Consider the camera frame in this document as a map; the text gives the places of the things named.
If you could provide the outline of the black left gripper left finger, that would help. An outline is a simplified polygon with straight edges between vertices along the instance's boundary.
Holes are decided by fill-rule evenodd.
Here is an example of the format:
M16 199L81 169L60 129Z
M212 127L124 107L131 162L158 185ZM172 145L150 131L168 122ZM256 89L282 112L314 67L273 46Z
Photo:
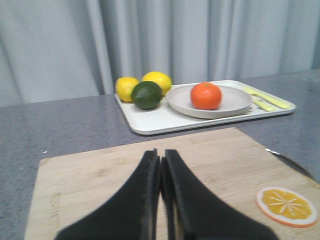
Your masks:
M61 230L56 239L154 240L160 182L157 150L147 150L129 179L107 202Z

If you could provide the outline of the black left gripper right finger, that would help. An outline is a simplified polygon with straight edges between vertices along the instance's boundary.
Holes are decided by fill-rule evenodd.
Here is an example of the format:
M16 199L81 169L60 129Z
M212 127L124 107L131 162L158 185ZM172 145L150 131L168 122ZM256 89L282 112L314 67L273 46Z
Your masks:
M161 159L161 195L170 240L278 239L272 229L213 194L174 149Z

